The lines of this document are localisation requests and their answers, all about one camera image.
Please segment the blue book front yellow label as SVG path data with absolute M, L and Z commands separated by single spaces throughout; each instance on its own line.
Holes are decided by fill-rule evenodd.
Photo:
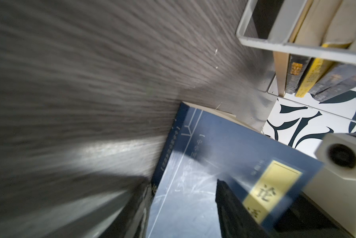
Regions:
M 356 39 L 348 48 L 356 53 Z M 316 94 L 341 83 L 356 73 L 356 65 L 349 63 L 334 63 L 331 68 L 317 81 L 317 83 L 309 90 L 313 96 Z

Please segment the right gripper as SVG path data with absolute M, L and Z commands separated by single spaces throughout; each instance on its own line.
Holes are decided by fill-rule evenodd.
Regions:
M 340 224 L 304 193 L 281 216 L 274 238 L 351 238 Z

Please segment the small blue book yellow label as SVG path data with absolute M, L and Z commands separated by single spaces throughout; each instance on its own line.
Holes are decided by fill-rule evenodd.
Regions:
M 324 102 L 328 99 L 331 99 L 335 96 L 343 94 L 356 87 L 356 73 L 353 74 L 346 80 L 343 80 L 341 83 L 332 86 L 314 96 L 314 99 L 319 102 Z

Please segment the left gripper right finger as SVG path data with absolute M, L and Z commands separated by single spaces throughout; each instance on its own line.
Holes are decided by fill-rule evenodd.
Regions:
M 222 238 L 268 238 L 226 182 L 217 180 L 216 199 Z

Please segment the blue book underneath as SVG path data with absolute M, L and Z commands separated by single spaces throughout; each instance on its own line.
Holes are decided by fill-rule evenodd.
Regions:
M 270 231 L 322 167 L 231 114 L 182 102 L 151 179 L 155 199 L 146 236 L 219 237 L 219 180 L 247 216 Z

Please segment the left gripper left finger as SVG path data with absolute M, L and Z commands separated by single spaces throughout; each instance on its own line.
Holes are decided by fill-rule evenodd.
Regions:
M 148 180 L 135 190 L 129 202 L 101 238 L 145 238 L 152 205 L 152 187 Z

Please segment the yellow cartoon cover book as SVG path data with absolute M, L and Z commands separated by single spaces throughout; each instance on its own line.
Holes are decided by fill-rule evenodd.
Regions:
M 355 39 L 356 1 L 342 1 L 322 39 L 320 47 L 348 49 Z M 311 59 L 295 96 L 304 97 L 331 68 L 333 63 L 333 61 L 327 59 Z

